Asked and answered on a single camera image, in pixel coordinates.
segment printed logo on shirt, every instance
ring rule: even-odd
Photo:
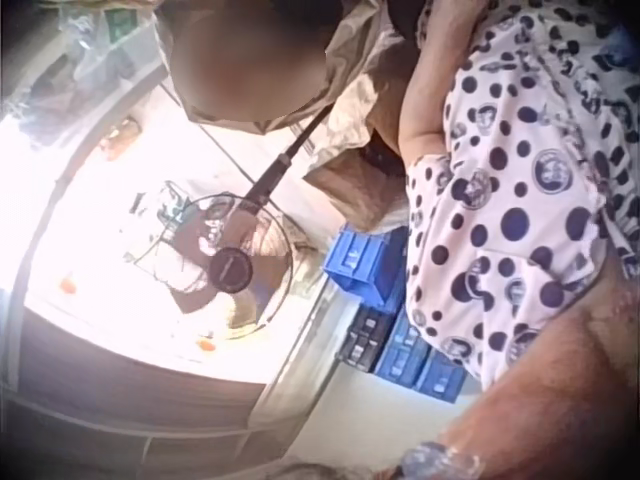
[[[513,337],[507,347],[507,365],[511,367],[518,360],[520,360],[520,358],[522,358],[522,356],[526,353],[534,340],[538,338],[538,335],[540,335],[540,332],[538,330],[529,328]]]
[[[498,116],[498,107],[495,103],[487,103],[482,105],[476,113],[476,125],[483,136],[491,134],[491,128],[496,122]]]
[[[573,172],[561,151],[545,150],[533,163],[533,179],[542,192],[556,195],[571,188]]]
[[[527,293],[527,287],[524,284],[524,280],[521,278],[514,278],[511,280],[504,291],[507,300],[514,307],[522,305],[522,300]]]
[[[471,342],[460,337],[449,337],[441,346],[441,351],[454,363],[460,365],[473,354],[473,345]]]

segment person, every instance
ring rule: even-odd
[[[477,459],[471,478],[636,478],[638,78],[593,59],[609,26],[593,2],[428,8],[400,123],[407,303],[424,338],[486,389],[437,444]],[[484,136],[474,120],[487,102]],[[458,123],[467,133],[453,140]],[[490,178],[479,203],[477,172]],[[362,478],[424,478],[405,464]],[[296,476],[304,468],[273,478],[361,478]]]
[[[400,119],[407,310],[488,389],[608,258],[636,276],[640,77],[593,59],[613,25],[586,2],[428,3]],[[455,22],[454,8],[466,9]],[[437,22],[466,39],[457,50]]]

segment circular emblem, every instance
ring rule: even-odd
[[[538,330],[527,329],[513,337],[507,347],[507,365],[513,366],[520,360],[538,335],[540,335]]]
[[[422,311],[414,310],[411,316],[413,317],[413,322],[416,324],[416,327],[422,328],[427,325],[427,317]]]
[[[491,176],[484,170],[476,170],[464,190],[462,204],[469,210],[479,210],[491,199]]]
[[[509,303],[515,307],[522,305],[522,300],[527,293],[527,287],[524,284],[524,280],[521,278],[514,278],[511,280],[505,288],[505,296]]]
[[[559,150],[545,150],[533,162],[533,179],[544,193],[556,195],[573,184],[569,162]]]
[[[497,116],[498,107],[493,103],[488,103],[478,109],[476,113],[476,125],[482,135],[487,136],[491,133],[491,127],[493,127]]]
[[[452,360],[465,361],[473,354],[473,345],[460,337],[449,337],[441,346],[442,353]]]

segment blue plastic crate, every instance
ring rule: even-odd
[[[440,352],[427,362],[414,390],[444,402],[455,403],[467,378],[467,371]]]
[[[411,326],[405,309],[402,309],[375,374],[397,385],[412,388],[427,363],[430,351],[431,347]]]
[[[398,315],[402,305],[404,304],[405,294],[407,291],[407,257],[403,254],[402,259],[400,260],[400,268],[398,273],[396,273],[396,280],[393,283],[393,288],[391,289],[391,293],[389,297],[384,302],[384,304],[368,304],[370,307],[375,308],[384,313],[388,313],[390,315]]]
[[[404,269],[408,230],[367,235],[344,229],[334,243],[324,270],[344,291],[359,296],[365,305],[384,307],[398,272]]]
[[[338,360],[366,373],[373,371],[394,321],[392,315],[361,306],[338,351]]]

